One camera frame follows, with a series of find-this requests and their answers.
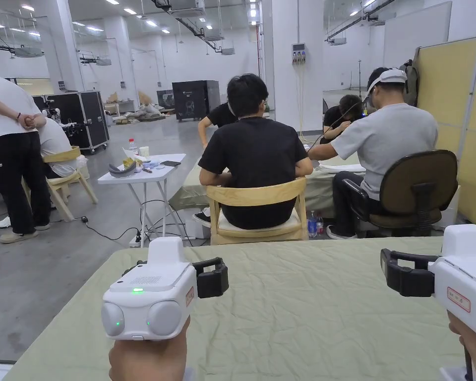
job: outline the hair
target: hair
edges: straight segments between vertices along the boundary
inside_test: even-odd
[[[363,103],[359,96],[345,95],[340,99],[339,109],[342,115],[359,116],[363,113]]]
[[[378,67],[377,69],[375,69],[374,71],[372,71],[372,74],[370,75],[370,77],[368,78],[368,85],[367,85],[367,89],[370,88],[371,84],[377,80],[381,75],[382,73],[384,73],[385,71],[388,71],[390,70],[389,68],[387,67]],[[385,90],[387,91],[399,91],[399,92],[404,92],[404,88],[406,87],[406,84],[405,83],[389,83],[389,82],[378,82],[376,84],[376,86],[380,86],[381,88],[384,88]]]
[[[237,118],[256,114],[267,98],[268,89],[255,74],[236,76],[227,84],[227,102]]]

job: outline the white cap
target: white cap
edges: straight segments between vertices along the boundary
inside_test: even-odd
[[[368,91],[366,93],[365,98],[368,97],[370,92],[372,91],[373,87],[377,85],[379,82],[383,83],[406,83],[407,81],[407,75],[405,71],[400,70],[398,68],[391,68],[387,71],[384,71],[381,73],[379,78],[375,81],[372,82],[370,87],[368,88]]]

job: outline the smartphone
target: smartphone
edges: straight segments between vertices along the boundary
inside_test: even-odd
[[[181,163],[179,162],[170,162],[170,161],[167,161],[167,162],[163,162],[163,163],[160,163],[162,165],[165,165],[165,166],[168,166],[168,167],[177,167],[179,166]]]

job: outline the cushion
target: cushion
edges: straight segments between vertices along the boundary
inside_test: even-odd
[[[434,224],[442,218],[441,211],[439,209],[433,209],[430,211],[430,223]],[[402,228],[414,228],[417,225],[417,216],[415,214],[410,215],[379,215],[371,214],[370,222],[373,225],[386,229],[402,229]]]
[[[295,230],[300,225],[300,218],[298,217],[297,211],[293,208],[293,212],[287,221],[284,224],[279,226],[274,226],[273,228],[266,228],[266,229],[254,229],[254,230],[247,230],[247,229],[240,229],[234,225],[231,225],[230,222],[225,217],[222,210],[219,213],[219,223],[218,228],[220,230],[229,230],[232,232],[257,232],[257,233],[264,233],[264,232],[273,232],[275,230],[281,229],[293,229]]]

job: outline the black shoe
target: black shoe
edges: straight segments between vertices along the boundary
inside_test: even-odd
[[[192,216],[192,218],[200,222],[202,226],[211,228],[212,224],[211,224],[210,216],[206,215],[204,212],[205,210],[203,210],[202,212],[196,213]]]
[[[340,232],[335,225],[328,225],[326,227],[326,235],[331,239],[355,239],[358,238],[356,234],[349,234]]]

